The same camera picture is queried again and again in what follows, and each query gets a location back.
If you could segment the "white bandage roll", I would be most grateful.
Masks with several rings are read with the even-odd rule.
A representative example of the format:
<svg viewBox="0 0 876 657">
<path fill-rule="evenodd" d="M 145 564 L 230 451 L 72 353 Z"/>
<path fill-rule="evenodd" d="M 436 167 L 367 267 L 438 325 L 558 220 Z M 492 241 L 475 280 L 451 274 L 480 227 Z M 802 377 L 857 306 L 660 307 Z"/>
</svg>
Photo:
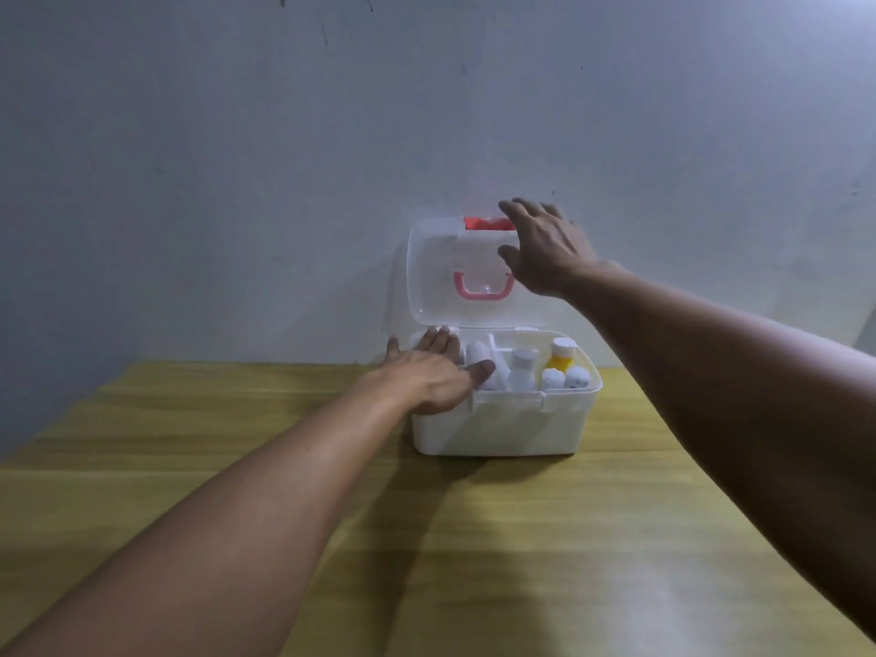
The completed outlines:
<svg viewBox="0 0 876 657">
<path fill-rule="evenodd" d="M 468 366 L 482 360 L 492 360 L 495 363 L 495 372 L 485 386 L 479 391 L 497 391 L 500 389 L 500 374 L 494 353 L 489 345 L 482 341 L 474 341 L 466 344 L 464 350 L 464 365 Z"/>
</svg>

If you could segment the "person's left hand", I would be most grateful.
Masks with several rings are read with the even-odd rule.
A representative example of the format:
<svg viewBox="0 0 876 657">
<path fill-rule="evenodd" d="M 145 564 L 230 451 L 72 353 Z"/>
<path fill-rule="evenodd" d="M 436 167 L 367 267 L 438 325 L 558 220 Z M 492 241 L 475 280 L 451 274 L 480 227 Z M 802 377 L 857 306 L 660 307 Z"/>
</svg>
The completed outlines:
<svg viewBox="0 0 876 657">
<path fill-rule="evenodd" d="M 401 355 L 392 364 L 386 364 L 385 353 L 382 363 L 366 376 L 406 412 L 420 415 L 448 412 L 474 393 L 465 391 L 465 366 L 460 363 L 462 345 L 458 336 L 450 332 L 451 355 L 435 353 L 435 335 L 440 328 L 428 328 L 410 349 L 400 345 Z"/>
</svg>

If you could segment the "tall white medicine bottle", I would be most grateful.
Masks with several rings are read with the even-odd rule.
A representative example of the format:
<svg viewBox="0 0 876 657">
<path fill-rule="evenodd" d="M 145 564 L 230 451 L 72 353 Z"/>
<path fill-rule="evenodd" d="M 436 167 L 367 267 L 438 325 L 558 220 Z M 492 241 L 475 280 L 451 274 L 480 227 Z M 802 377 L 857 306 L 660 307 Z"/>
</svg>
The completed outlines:
<svg viewBox="0 0 876 657">
<path fill-rule="evenodd" d="M 536 349 L 516 348 L 509 358 L 508 388 L 512 392 L 534 392 L 539 389 L 535 374 L 539 353 Z"/>
</svg>

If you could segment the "yellow bottle with white cap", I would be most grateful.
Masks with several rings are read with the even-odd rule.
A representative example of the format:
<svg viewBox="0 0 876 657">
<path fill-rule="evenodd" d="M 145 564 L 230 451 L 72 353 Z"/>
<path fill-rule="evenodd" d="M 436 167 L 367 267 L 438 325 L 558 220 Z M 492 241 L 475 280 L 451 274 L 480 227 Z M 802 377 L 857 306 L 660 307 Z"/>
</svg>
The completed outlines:
<svg viewBox="0 0 876 657">
<path fill-rule="evenodd" d="M 552 369 L 566 374 L 575 366 L 575 354 L 578 346 L 575 341 L 568 337 L 555 337 L 550 344 L 550 355 L 544 365 L 545 369 Z"/>
</svg>

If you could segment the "person's right forearm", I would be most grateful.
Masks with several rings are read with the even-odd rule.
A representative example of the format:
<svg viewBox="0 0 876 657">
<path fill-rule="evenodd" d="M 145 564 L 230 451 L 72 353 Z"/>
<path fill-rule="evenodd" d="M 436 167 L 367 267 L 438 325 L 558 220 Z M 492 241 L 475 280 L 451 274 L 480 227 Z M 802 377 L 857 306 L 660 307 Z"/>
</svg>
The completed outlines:
<svg viewBox="0 0 876 657">
<path fill-rule="evenodd" d="M 614 264 L 576 268 L 562 296 L 709 478 L 876 643 L 876 357 Z"/>
</svg>

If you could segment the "person's right hand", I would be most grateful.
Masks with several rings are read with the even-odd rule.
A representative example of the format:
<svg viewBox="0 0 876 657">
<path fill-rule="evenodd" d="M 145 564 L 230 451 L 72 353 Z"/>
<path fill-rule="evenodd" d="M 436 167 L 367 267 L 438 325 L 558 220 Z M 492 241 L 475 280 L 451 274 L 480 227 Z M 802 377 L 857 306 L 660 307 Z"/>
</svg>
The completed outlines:
<svg viewBox="0 0 876 657">
<path fill-rule="evenodd" d="M 518 242 L 504 245 L 517 247 L 524 257 L 527 278 L 519 281 L 522 286 L 537 295 L 569 300 L 615 266 L 597 254 L 584 230 L 556 205 L 537 203 L 556 216 L 555 228 L 516 228 Z M 511 220 L 511 199 L 500 200 L 498 209 Z"/>
</svg>

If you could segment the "person's left forearm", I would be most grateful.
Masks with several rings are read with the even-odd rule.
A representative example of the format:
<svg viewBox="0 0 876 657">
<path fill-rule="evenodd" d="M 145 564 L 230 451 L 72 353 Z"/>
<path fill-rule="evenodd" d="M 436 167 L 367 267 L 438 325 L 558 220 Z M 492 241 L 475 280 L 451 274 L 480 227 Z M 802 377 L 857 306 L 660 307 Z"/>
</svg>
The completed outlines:
<svg viewBox="0 0 876 657">
<path fill-rule="evenodd" d="M 0 657 L 276 657 L 357 478 L 423 397 L 368 374 L 187 496 Z"/>
</svg>

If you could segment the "white plastic storage box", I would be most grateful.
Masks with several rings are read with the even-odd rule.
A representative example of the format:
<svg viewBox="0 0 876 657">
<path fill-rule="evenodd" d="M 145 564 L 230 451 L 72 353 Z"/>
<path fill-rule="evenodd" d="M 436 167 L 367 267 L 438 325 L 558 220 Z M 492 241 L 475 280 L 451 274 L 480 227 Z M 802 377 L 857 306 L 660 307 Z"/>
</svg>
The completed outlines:
<svg viewBox="0 0 876 657">
<path fill-rule="evenodd" d="M 462 457 L 521 457 L 574 454 L 586 422 L 603 387 L 597 367 L 575 342 L 573 368 L 581 369 L 586 384 L 575 388 L 542 389 L 542 372 L 553 340 L 562 335 L 535 328 L 451 328 L 462 348 L 461 363 L 471 363 L 466 349 L 483 343 L 497 369 L 480 389 L 459 406 L 434 416 L 412 417 L 412 443 L 422 454 Z M 511 353 L 535 353 L 532 391 L 510 391 L 506 369 Z"/>
</svg>

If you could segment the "translucent box lid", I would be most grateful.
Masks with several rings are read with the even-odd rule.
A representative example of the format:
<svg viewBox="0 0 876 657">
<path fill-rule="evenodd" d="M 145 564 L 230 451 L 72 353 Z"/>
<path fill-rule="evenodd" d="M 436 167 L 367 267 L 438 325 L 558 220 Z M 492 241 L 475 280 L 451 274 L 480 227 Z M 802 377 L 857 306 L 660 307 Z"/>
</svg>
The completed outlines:
<svg viewBox="0 0 876 657">
<path fill-rule="evenodd" d="M 498 248 L 517 242 L 516 231 L 466 231 L 463 217 L 417 222 L 407 246 L 407 303 L 412 319 L 423 326 L 466 329 L 545 327 L 546 300 L 517 280 L 510 296 L 500 301 L 463 300 L 454 288 L 453 272 L 462 271 L 472 291 L 501 290 L 509 270 Z"/>
</svg>

